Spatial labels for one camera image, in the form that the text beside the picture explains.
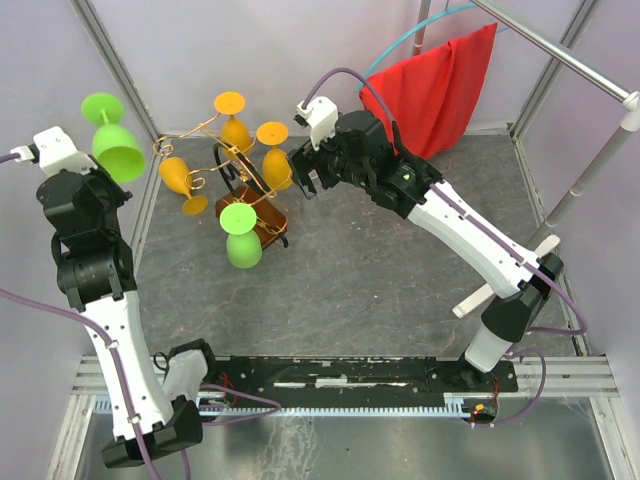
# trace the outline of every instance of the gray floor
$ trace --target gray floor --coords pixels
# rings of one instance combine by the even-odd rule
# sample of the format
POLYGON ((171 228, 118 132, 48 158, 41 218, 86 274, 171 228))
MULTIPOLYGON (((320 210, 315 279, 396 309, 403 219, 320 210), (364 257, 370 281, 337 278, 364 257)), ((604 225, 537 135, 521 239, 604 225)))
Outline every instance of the gray floor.
MULTIPOLYGON (((184 140, 175 154, 192 168, 213 166, 211 147, 184 140)), ((265 151, 251 158, 259 163, 265 151)), ((533 210, 509 137, 463 137, 433 164, 480 214, 528 239, 533 210)), ((229 264, 212 206, 226 188, 217 173, 207 179, 211 206, 198 217, 184 216, 184 197, 160 186, 137 276, 151 352, 204 337, 217 354, 457 356, 475 334, 479 315, 459 320, 451 308, 483 283, 479 275, 364 192, 339 185, 312 200, 296 186, 282 192, 291 246, 271 246, 245 271, 229 264)), ((537 324, 565 326, 557 299, 537 324)), ((574 354, 562 337, 523 344, 574 354)))
MULTIPOLYGON (((508 414, 522 401, 503 400, 508 414)), ((522 422, 472 430, 436 418, 269 417, 205 427, 188 450, 194 480, 613 480, 588 399, 542 400, 522 422)), ((107 470, 111 416, 93 415, 77 480, 146 480, 107 470)), ((180 455, 155 462, 182 479, 180 455)))

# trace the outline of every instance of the gray mat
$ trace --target gray mat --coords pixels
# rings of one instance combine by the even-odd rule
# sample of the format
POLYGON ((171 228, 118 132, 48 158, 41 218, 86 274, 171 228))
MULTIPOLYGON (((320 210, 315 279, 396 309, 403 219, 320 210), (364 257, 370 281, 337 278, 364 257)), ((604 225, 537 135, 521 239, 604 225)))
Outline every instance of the gray mat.
MULTIPOLYGON (((288 140, 285 150, 298 141, 288 140)), ((196 168, 213 166, 211 150, 211 140, 190 139, 175 154, 196 168)), ((258 146, 251 158, 259 163, 265 152, 258 146)), ((463 137, 433 164, 516 241, 534 231, 509 137, 463 137)), ((137 277, 151 352, 204 337, 217 354, 457 356, 473 338, 479 315, 460 320, 451 308, 483 283, 480 276, 363 191, 338 185, 312 200, 296 186, 280 193, 291 246, 274 244, 245 271, 229 264, 213 210, 226 187, 218 173, 207 180, 210 207, 197 217, 181 213, 185 197, 160 186, 137 277)), ((557 299, 537 321, 565 324, 557 299)), ((574 354, 562 337, 535 334, 523 344, 574 354)))

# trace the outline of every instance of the red cloth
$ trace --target red cloth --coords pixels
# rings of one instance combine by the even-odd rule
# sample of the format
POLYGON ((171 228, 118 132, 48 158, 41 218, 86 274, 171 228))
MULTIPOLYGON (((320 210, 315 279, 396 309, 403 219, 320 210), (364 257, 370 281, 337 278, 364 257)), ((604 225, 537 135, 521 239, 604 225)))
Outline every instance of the red cloth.
MULTIPOLYGON (((413 154, 429 159, 454 146, 465 132, 480 97, 497 28, 497 23, 487 25, 369 78, 413 154)), ((391 122, 366 87, 360 100, 384 123, 392 140, 391 122)))

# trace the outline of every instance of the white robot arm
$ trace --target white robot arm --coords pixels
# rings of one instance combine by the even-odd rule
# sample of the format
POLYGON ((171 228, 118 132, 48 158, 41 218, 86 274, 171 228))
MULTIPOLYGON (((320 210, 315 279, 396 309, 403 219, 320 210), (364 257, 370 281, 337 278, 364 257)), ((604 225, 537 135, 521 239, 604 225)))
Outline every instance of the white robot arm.
POLYGON ((492 370, 549 298, 549 287, 524 265, 555 279, 562 262, 553 254, 539 259, 482 218, 440 172, 404 147, 395 122, 392 145, 382 123, 367 111, 339 116, 327 97, 303 104, 297 107, 296 120, 310 127, 311 140, 289 154, 294 181, 308 198, 316 193, 312 170, 325 189, 338 182, 363 188, 375 203, 432 233, 478 271, 498 298, 482 314, 483 325, 464 359, 479 372, 492 370))
POLYGON ((33 145, 13 153, 20 154, 18 161, 37 162, 48 177, 37 198, 56 230, 51 248, 60 290, 72 308, 112 339, 105 345, 87 328, 112 402, 114 440, 103 449, 105 464, 142 463, 133 424, 140 426, 152 459, 200 443, 202 420, 195 399, 201 383, 216 376, 215 357, 202 339, 176 347, 168 355, 163 385, 158 382, 142 333, 132 252, 117 217, 131 194, 79 151, 60 127, 35 135, 33 145), (111 348, 117 348, 126 366, 135 418, 125 408, 111 348))

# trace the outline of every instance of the white wall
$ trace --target white wall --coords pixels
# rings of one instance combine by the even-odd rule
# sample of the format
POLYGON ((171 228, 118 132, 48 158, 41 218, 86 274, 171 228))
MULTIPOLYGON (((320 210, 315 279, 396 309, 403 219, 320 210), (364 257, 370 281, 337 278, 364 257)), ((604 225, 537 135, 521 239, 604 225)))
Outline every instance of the white wall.
MULTIPOLYGON (((0 18, 0 152, 53 125, 90 149, 94 127, 80 116, 82 99, 118 89, 69 2, 1 2, 0 18)), ((149 144, 131 112, 123 123, 149 144)), ((35 166, 0 165, 0 287, 67 307, 50 254, 53 229, 35 198, 43 180, 35 166)), ((122 217, 129 235, 138 207, 122 217)), ((69 320, 0 300, 0 478, 45 478, 80 356, 90 349, 69 320)))
MULTIPOLYGON (((631 90, 640 89, 640 3, 602 2, 576 51, 631 90)), ((564 70, 525 133, 527 159, 547 212, 616 129, 625 110, 564 70)), ((596 353, 606 353, 630 412, 640 402, 640 135, 612 160, 559 226, 561 253, 589 320, 596 353)), ((640 435, 640 418, 630 415, 640 435)))
MULTIPOLYGON (((419 0, 93 0, 158 128, 184 132, 213 115, 218 93, 247 98, 250 129, 279 120, 294 127, 295 105, 327 70, 360 72, 415 25, 419 0)), ((434 0, 432 12, 444 7, 434 0)), ((453 0, 452 5, 463 3, 453 0)), ((578 0, 503 0, 555 38, 578 0)), ((428 48, 490 23, 479 9, 447 17, 425 34, 428 48)), ((408 58, 412 39, 380 66, 408 58)), ((476 127, 514 121, 546 57, 513 32, 501 33, 476 127)), ((360 108, 356 82, 339 76, 322 93, 343 111, 360 108)))

